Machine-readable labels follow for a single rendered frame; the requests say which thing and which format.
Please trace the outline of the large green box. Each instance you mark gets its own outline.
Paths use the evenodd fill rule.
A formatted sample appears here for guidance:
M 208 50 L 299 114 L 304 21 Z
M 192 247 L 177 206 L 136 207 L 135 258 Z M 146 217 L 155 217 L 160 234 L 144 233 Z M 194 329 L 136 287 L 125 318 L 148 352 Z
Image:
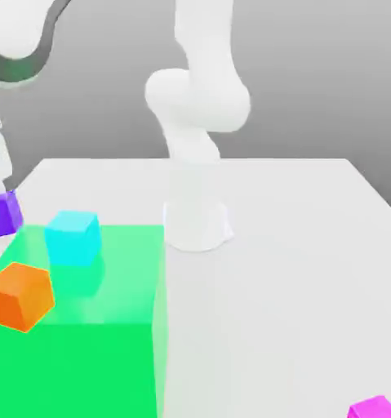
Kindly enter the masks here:
M 167 289 L 160 225 L 105 225 L 92 266 L 51 266 L 44 229 L 0 256 L 48 269 L 56 305 L 26 333 L 0 326 L 0 418 L 163 418 Z

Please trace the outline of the small magenta cube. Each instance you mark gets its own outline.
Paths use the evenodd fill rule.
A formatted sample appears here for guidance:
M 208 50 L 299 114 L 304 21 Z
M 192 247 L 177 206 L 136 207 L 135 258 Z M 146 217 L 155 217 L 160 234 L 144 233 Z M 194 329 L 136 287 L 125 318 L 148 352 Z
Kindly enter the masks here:
M 391 402 L 384 395 L 377 395 L 349 407 L 346 418 L 391 418 Z

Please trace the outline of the small purple cube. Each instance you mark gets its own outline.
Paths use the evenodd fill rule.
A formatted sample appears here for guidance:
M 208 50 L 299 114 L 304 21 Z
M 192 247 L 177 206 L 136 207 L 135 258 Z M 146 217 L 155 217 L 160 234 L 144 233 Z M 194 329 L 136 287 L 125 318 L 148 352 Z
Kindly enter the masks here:
M 0 194 L 0 237 L 17 232 L 24 222 L 15 190 Z

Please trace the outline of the small orange cube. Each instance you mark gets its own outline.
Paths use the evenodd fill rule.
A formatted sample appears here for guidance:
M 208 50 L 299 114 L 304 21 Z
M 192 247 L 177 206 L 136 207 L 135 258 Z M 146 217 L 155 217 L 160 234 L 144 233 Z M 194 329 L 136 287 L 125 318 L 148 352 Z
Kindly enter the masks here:
M 54 307 L 46 269 L 12 262 L 0 271 L 1 326 L 28 332 Z

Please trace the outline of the small cyan cube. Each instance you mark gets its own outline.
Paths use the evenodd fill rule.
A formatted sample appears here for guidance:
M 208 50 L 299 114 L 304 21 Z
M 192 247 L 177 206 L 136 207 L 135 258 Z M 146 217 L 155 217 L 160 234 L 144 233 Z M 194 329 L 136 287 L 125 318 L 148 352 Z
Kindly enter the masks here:
M 101 249 L 98 215 L 89 211 L 59 211 L 44 229 L 52 265 L 89 266 Z

